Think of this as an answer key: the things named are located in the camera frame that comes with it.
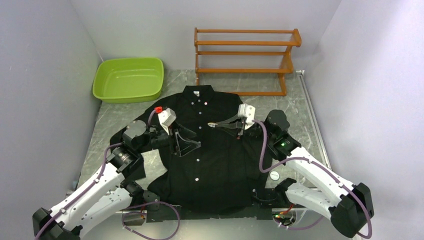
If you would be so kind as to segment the black button shirt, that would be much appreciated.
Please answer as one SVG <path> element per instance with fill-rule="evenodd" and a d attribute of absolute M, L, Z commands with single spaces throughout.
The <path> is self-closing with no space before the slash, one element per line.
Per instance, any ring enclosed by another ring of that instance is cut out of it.
<path fill-rule="evenodd" d="M 139 117 L 149 121 L 156 107 L 168 107 L 176 121 L 197 134 L 201 147 L 183 157 L 167 147 L 159 149 L 166 172 L 148 185 L 161 200 L 204 210 L 250 206 L 252 190 L 263 189 L 267 174 L 259 171 L 263 137 L 237 138 L 208 126 L 237 114 L 242 100 L 237 94 L 215 91 L 210 85 L 186 86 L 180 93 L 164 97 Z"/>

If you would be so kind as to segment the white round brooch back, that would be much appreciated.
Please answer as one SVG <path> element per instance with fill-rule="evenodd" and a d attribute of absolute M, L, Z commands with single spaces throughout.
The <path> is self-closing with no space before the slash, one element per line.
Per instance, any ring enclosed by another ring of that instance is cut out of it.
<path fill-rule="evenodd" d="M 271 180 L 277 181 L 280 178 L 280 174 L 277 171 L 271 171 L 269 173 L 269 177 L 270 177 Z"/>

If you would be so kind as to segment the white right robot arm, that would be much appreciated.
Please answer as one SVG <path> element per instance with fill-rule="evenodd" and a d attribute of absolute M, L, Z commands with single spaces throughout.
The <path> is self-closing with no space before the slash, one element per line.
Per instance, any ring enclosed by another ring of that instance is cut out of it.
<path fill-rule="evenodd" d="M 287 178 L 275 188 L 275 202 L 282 208 L 301 205 L 330 220 L 343 236 L 373 235 L 371 219 L 374 216 L 370 188 L 364 183 L 354 184 L 334 173 L 313 157 L 288 132 L 290 123 L 283 110 L 273 109 L 264 121 L 255 119 L 255 107 L 241 104 L 235 116 L 220 122 L 209 122 L 236 137 L 262 136 L 258 169 L 266 174 L 283 165 L 309 180 L 316 189 Z"/>

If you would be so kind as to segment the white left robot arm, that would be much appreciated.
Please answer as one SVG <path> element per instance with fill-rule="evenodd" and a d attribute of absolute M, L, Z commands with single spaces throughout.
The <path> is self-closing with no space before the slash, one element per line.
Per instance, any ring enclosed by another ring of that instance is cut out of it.
<path fill-rule="evenodd" d="M 201 147 L 197 134 L 173 121 L 147 126 L 130 122 L 121 142 L 106 148 L 99 169 L 66 199 L 32 215 L 36 240 L 80 240 L 113 213 L 143 204 L 144 190 L 136 182 L 146 177 L 145 152 L 168 148 L 179 157 Z"/>

